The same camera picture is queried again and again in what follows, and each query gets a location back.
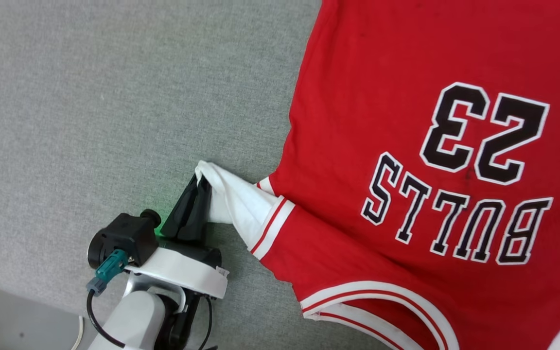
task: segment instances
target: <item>jersey hem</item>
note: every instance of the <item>jersey hem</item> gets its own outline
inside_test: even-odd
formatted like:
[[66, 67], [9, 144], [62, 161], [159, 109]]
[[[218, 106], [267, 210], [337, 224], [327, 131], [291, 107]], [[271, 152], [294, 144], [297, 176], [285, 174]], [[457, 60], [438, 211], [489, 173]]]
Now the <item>jersey hem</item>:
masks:
[[[340, 284], [331, 288], [325, 288], [306, 297], [300, 301], [300, 306], [302, 306], [305, 318], [325, 319], [326, 321], [343, 323], [348, 326], [353, 324], [352, 328], [361, 330], [371, 336], [377, 335], [373, 332], [373, 330], [376, 330], [379, 335], [375, 338], [379, 340], [388, 339], [388, 341], [384, 341], [387, 345], [389, 345], [387, 343], [389, 341], [396, 343], [397, 346], [407, 344], [405, 338], [410, 338], [389, 322], [375, 315], [368, 317], [368, 315], [364, 314], [366, 313], [365, 310], [348, 308], [347, 305], [342, 304], [344, 301], [356, 299], [384, 299], [400, 303], [414, 312], [424, 322], [431, 331], [436, 343], [438, 343], [440, 350], [459, 349], [457, 336], [442, 312], [424, 297], [396, 284], [379, 281], [356, 281]], [[331, 315], [337, 312], [338, 306], [341, 304], [344, 305], [342, 317]], [[403, 346], [402, 349], [415, 349], [415, 347]]]
[[287, 200], [282, 195], [278, 197], [278, 201], [271, 208], [261, 225], [262, 230], [258, 235], [258, 240], [253, 246], [247, 248], [256, 259], [262, 259], [269, 252], [284, 222], [291, 215], [293, 208], [295, 208], [293, 202]]

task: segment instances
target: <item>jersey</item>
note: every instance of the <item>jersey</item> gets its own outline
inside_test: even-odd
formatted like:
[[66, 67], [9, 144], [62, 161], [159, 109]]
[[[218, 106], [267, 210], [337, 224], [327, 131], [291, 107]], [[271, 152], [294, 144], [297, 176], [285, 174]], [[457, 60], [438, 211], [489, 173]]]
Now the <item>jersey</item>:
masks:
[[560, 349], [560, 2], [324, 0], [251, 252], [392, 349]]

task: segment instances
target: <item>white fabric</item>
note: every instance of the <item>white fabric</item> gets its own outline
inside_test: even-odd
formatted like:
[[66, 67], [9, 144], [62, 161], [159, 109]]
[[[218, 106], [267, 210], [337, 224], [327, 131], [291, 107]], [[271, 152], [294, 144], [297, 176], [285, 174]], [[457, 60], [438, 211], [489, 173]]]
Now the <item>white fabric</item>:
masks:
[[274, 193], [274, 189], [271, 188], [271, 182], [269, 182], [269, 177], [265, 177], [264, 179], [260, 180], [258, 182], [258, 187], [271, 195], [276, 195]]
[[267, 219], [265, 219], [261, 226], [264, 230], [261, 231], [258, 241], [254, 245], [247, 246], [247, 250], [258, 260], [262, 259], [269, 252], [284, 222], [291, 215], [293, 208], [295, 208], [295, 204], [291, 201], [285, 201], [282, 196], [278, 200], [278, 203], [269, 211]]
[[280, 199], [211, 162], [198, 162], [195, 173], [198, 181], [204, 175], [212, 186], [209, 221], [233, 224], [248, 247], [256, 244]]

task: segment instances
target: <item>gray fabric surface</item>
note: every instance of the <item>gray fabric surface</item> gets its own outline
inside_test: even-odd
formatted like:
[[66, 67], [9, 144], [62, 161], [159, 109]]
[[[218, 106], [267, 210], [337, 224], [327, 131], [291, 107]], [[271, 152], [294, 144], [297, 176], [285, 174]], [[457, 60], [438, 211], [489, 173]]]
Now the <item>gray fabric surface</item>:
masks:
[[[249, 181], [278, 165], [318, 2], [0, 0], [0, 288], [78, 314], [87, 245], [118, 213], [167, 216], [199, 159]], [[211, 245], [231, 271], [210, 344], [379, 349], [301, 318], [287, 283], [229, 226]], [[122, 294], [95, 301], [105, 319]], [[206, 306], [192, 345], [206, 330]]]

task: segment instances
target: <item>teal connector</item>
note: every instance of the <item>teal connector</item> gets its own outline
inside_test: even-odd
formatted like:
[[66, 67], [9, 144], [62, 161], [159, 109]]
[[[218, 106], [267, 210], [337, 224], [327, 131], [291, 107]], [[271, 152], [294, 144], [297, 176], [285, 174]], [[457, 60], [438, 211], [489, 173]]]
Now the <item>teal connector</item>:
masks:
[[117, 274], [124, 271], [127, 264], [129, 264], [129, 255], [122, 249], [115, 249], [96, 269], [96, 277], [107, 284]]

